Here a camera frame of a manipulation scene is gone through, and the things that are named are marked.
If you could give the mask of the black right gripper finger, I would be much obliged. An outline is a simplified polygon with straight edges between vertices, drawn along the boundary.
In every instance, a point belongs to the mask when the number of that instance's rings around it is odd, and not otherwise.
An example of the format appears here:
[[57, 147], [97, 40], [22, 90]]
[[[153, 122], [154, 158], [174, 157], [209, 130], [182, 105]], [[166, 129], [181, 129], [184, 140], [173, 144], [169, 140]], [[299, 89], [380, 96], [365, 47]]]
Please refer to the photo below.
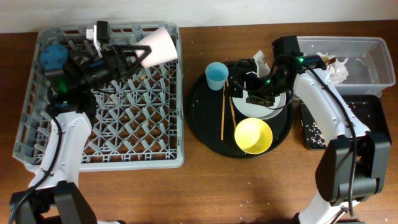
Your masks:
[[238, 86], [230, 85], [226, 87], [224, 95], [232, 98], [243, 98], [243, 90]]
[[256, 95], [251, 95], [246, 98], [246, 103], [252, 105], [259, 105], [259, 106], [273, 106], [275, 103], [275, 97], [274, 96], [259, 97]]

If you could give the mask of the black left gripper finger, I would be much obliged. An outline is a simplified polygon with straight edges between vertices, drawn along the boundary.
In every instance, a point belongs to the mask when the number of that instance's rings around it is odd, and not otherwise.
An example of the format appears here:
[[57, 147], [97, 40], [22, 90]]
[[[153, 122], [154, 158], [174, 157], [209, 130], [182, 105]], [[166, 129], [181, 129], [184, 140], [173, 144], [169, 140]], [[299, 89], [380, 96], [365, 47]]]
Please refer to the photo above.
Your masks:
[[113, 48], [124, 57], [147, 57], [152, 52], [148, 45], [113, 45]]
[[143, 66], [138, 62], [138, 57], [126, 57], [126, 63], [124, 64], [125, 72], [122, 73], [121, 79], [130, 79], [134, 74], [143, 69]]

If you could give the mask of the pink plastic cup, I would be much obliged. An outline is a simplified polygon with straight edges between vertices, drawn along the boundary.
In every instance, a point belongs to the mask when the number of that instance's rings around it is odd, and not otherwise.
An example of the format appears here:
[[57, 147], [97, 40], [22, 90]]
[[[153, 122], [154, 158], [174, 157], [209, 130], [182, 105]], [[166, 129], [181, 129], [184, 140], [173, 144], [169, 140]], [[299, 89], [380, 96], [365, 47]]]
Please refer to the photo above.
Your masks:
[[147, 45], [151, 53], [141, 62], [144, 68], [178, 59], [177, 49], [165, 27], [160, 27], [135, 45]]

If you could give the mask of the light blue plastic cup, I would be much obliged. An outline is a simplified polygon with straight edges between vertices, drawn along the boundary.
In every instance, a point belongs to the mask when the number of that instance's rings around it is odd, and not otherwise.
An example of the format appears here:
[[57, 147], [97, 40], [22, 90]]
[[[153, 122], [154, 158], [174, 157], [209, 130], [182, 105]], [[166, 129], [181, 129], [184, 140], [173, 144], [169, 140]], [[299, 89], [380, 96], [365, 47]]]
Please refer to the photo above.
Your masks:
[[221, 90], [229, 75], [227, 66], [221, 62], [210, 63], [205, 69], [208, 87], [213, 91]]

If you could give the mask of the yellow bowl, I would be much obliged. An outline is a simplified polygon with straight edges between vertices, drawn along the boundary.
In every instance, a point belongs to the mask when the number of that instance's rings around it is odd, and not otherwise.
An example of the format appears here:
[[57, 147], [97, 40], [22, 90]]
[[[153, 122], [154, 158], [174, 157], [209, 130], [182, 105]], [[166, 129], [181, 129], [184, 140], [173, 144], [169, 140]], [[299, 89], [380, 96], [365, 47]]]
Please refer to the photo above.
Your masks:
[[270, 126], [258, 118], [246, 118], [234, 131], [237, 146], [246, 154], [262, 154], [271, 148], [273, 133]]

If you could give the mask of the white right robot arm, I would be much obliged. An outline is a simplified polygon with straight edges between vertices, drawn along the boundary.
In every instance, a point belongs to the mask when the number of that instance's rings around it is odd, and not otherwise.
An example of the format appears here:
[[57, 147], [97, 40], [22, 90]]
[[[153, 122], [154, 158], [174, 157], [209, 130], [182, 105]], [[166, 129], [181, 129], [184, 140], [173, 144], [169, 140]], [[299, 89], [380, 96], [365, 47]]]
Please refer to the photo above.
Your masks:
[[266, 106], [268, 100], [295, 93], [310, 110], [323, 134], [326, 150], [315, 172], [317, 193], [294, 223], [336, 223], [344, 213], [384, 188], [391, 140], [373, 133], [350, 110], [331, 83], [318, 55], [276, 57], [270, 73], [233, 67], [227, 95], [246, 91], [248, 103]]

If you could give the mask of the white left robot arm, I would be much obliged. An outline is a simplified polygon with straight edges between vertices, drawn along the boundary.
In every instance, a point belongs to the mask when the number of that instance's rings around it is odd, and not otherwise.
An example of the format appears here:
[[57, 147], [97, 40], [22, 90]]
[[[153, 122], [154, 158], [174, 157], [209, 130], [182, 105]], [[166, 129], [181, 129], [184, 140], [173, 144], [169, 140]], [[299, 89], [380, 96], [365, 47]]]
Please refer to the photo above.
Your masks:
[[96, 116], [92, 92], [113, 80], [129, 77], [152, 53], [148, 45], [113, 45], [88, 52], [49, 45], [39, 62], [45, 78], [51, 132], [39, 170], [25, 191], [10, 199], [9, 223], [97, 223], [78, 188], [81, 156]]

